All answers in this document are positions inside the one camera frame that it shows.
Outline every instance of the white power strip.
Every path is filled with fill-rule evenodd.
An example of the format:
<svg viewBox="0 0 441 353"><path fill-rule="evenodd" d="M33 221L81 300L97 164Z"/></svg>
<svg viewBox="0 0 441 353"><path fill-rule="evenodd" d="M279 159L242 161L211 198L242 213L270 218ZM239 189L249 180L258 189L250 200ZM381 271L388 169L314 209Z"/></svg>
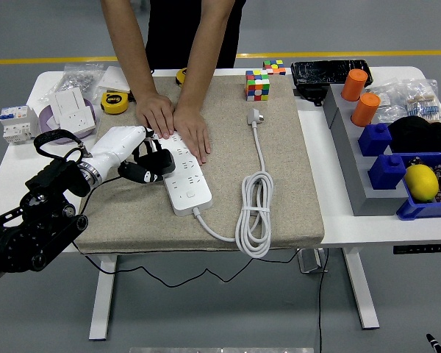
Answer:
<svg viewBox="0 0 441 353"><path fill-rule="evenodd" d="M160 139L160 144L173 155L175 170L164 175L165 186L176 215L193 213L212 206L212 194L201 171L197 159L184 144L182 137L175 132L169 139Z"/></svg>

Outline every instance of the plastic bag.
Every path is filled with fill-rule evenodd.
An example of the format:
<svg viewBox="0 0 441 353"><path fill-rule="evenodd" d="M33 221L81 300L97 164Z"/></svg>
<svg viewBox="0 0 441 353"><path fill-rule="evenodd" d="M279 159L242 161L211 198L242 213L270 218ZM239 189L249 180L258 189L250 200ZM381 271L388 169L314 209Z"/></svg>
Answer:
<svg viewBox="0 0 441 353"><path fill-rule="evenodd" d="M368 88L366 91L375 93L381 99L376 116L380 123L393 123L406 116L405 95L397 79L391 79L380 86Z"/></svg>
<svg viewBox="0 0 441 353"><path fill-rule="evenodd" d="M407 79L401 84L408 116L416 115L429 122L441 120L438 84L435 79Z"/></svg>
<svg viewBox="0 0 441 353"><path fill-rule="evenodd" d="M45 94L41 101L47 103L53 93L71 88L80 88L84 99L98 101L98 84L104 75L103 63L65 64L62 79Z"/></svg>
<svg viewBox="0 0 441 353"><path fill-rule="evenodd" d="M367 89L377 94L381 104L376 111L379 122L390 124L404 116L416 115L429 122L441 121L441 105L435 79L391 79Z"/></svg>

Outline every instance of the black shirt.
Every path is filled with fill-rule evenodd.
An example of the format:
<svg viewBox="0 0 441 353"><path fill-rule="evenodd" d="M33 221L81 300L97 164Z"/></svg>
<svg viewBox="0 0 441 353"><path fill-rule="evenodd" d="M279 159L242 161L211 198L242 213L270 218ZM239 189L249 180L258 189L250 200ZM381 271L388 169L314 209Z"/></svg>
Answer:
<svg viewBox="0 0 441 353"><path fill-rule="evenodd" d="M233 68L237 54L242 8L236 0L227 22L217 68ZM201 20L201 0L151 0L146 54L152 70L186 68Z"/></svg>

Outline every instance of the human hand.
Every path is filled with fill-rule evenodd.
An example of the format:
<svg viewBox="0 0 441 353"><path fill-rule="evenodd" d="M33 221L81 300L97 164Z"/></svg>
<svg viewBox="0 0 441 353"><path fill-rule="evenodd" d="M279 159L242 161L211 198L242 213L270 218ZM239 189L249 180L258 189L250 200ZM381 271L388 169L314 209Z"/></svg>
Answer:
<svg viewBox="0 0 441 353"><path fill-rule="evenodd" d="M150 127L160 137L173 135L173 111L175 107L168 97L158 93L146 93L137 98L136 116L141 125Z"/></svg>
<svg viewBox="0 0 441 353"><path fill-rule="evenodd" d="M211 145L206 122L199 111L188 107L177 107L173 114L173 124L199 165L206 163L206 155L211 153Z"/></svg>

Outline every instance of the gray floor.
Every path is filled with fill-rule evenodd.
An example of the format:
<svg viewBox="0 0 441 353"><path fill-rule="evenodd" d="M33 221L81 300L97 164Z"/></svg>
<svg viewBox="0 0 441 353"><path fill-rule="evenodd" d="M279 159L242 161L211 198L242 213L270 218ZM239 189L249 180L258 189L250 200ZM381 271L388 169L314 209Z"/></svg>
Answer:
<svg viewBox="0 0 441 353"><path fill-rule="evenodd" d="M133 2L145 29L147 14ZM425 0L250 0L239 44L240 53L438 49L441 1ZM111 55L96 0L0 1L0 59ZM438 81L441 100L441 56L364 58L370 66L420 68ZM236 66L261 62L238 60ZM0 65L0 109L26 102L41 72L62 69L63 64ZM0 124L0 162L6 147ZM268 258L292 255L274 251ZM206 267L229 278L247 260L238 253L146 254L123 258L120 268L144 265L174 284ZM397 256L389 246L375 246L362 251L362 262L381 328L361 330L342 253L331 249L323 283L323 351L431 352L426 333L441 343L441 254ZM143 271L118 275L106 342L87 340L97 279L97 270L76 255L60 256L39 274L3 277L0 352L122 353L133 346L318 350L320 277L300 274L296 259L255 261L228 284L206 275L175 289Z"/></svg>

